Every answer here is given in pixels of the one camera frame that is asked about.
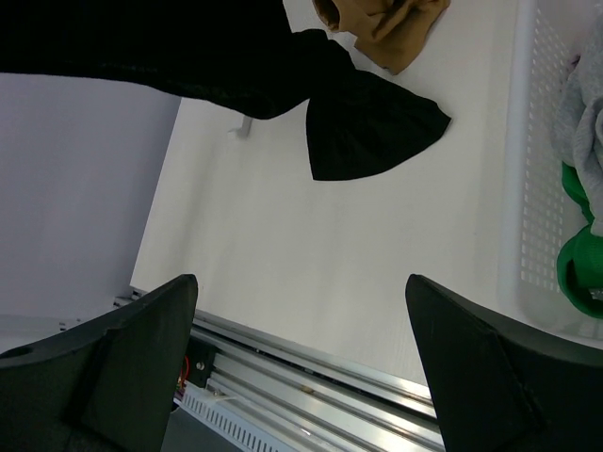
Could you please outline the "black tank top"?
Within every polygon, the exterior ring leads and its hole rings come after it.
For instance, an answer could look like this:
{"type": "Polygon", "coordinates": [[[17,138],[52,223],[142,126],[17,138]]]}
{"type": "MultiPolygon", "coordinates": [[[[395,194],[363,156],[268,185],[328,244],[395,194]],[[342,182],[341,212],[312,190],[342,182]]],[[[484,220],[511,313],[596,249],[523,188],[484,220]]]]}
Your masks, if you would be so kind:
{"type": "Polygon", "coordinates": [[[293,31],[279,1],[5,1],[1,69],[134,83],[255,120],[306,105],[318,181],[391,170],[450,123],[324,31],[293,31]]]}

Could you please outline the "green tank top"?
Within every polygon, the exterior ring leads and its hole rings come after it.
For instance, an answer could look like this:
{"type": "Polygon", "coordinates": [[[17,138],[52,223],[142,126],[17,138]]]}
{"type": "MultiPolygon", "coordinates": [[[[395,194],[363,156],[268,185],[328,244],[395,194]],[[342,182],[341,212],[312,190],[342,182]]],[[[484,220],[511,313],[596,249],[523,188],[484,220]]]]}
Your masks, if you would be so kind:
{"type": "Polygon", "coordinates": [[[602,237],[593,235],[595,222],[586,193],[573,167],[562,164],[562,187],[575,202],[587,225],[571,237],[557,257],[557,280],[563,294],[582,313],[602,318],[602,300],[595,292],[602,289],[602,237]]]}

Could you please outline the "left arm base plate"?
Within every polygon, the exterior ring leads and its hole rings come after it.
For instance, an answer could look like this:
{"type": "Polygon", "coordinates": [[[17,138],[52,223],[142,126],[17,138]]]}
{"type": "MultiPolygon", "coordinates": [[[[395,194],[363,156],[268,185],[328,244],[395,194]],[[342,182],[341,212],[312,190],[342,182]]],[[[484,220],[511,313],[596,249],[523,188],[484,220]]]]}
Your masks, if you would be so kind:
{"type": "Polygon", "coordinates": [[[177,381],[177,390],[184,392],[189,383],[204,388],[213,372],[217,352],[215,346],[194,338],[189,339],[177,381]]]}

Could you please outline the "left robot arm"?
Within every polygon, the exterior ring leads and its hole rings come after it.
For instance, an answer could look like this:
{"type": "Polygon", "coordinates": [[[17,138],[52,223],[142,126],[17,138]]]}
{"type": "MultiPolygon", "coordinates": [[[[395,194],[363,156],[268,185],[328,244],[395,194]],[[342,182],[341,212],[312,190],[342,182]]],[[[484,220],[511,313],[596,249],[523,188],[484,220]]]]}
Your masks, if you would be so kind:
{"type": "Polygon", "coordinates": [[[0,352],[59,334],[82,322],[82,318],[0,315],[0,352]]]}

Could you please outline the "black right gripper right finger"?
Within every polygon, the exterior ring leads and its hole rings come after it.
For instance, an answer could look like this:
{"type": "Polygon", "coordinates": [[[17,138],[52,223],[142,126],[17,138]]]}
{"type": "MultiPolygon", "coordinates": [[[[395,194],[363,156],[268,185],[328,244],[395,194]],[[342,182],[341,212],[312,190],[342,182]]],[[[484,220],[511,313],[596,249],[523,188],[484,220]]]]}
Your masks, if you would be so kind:
{"type": "Polygon", "coordinates": [[[448,451],[599,451],[602,352],[420,276],[406,305],[448,451]]]}

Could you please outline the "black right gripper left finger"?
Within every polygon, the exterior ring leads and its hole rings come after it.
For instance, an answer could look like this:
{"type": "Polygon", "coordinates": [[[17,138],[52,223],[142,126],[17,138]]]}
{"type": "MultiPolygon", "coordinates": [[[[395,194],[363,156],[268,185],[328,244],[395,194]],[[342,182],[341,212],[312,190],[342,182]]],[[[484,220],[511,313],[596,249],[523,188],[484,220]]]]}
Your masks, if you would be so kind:
{"type": "Polygon", "coordinates": [[[4,451],[158,451],[198,297],[181,275],[1,355],[4,451]]]}

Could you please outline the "grey tank top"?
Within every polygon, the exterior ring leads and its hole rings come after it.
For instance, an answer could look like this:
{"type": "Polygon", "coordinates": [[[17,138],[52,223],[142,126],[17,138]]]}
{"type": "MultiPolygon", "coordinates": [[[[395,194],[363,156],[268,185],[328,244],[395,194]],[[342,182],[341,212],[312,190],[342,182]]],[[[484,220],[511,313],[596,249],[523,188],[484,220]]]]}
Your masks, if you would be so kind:
{"type": "Polygon", "coordinates": [[[552,125],[551,144],[576,171],[593,215],[602,214],[602,34],[586,41],[552,125]]]}

